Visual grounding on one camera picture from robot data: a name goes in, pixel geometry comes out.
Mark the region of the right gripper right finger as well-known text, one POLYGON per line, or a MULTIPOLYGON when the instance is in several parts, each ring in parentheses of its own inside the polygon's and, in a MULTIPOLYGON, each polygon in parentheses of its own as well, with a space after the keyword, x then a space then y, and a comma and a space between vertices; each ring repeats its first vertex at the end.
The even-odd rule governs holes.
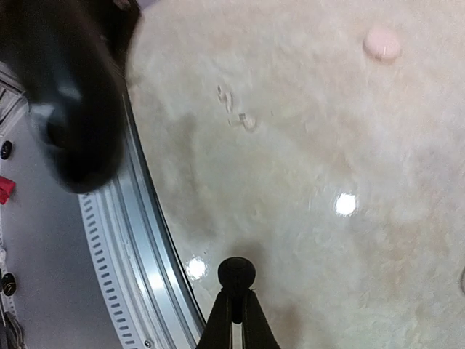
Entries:
POLYGON ((245 349, 280 349, 257 295, 252 290, 243 298, 242 343, 245 349))

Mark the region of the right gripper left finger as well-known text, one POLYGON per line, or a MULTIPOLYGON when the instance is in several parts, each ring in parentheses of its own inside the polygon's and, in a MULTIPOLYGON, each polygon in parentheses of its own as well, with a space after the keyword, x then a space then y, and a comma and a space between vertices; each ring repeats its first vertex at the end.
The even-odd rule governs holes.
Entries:
POLYGON ((196 349, 230 349, 232 343, 232 300, 222 289, 215 299, 196 349))

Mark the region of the pink round charging case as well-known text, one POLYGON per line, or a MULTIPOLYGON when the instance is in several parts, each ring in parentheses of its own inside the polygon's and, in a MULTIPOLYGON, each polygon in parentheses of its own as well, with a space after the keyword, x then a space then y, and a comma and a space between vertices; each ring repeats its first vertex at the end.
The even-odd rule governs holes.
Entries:
POLYGON ((370 28, 363 39, 365 53, 380 61, 396 60, 402 51, 397 33, 383 26, 370 28))

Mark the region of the black earbud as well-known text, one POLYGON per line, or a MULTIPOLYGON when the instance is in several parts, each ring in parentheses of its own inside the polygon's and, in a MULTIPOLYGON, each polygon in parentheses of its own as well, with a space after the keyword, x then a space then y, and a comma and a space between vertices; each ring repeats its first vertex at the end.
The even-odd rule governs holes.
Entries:
POLYGON ((218 268, 218 279, 232 302, 232 322, 242 324, 243 303, 256 277, 253 263, 244 257, 229 257, 218 268))

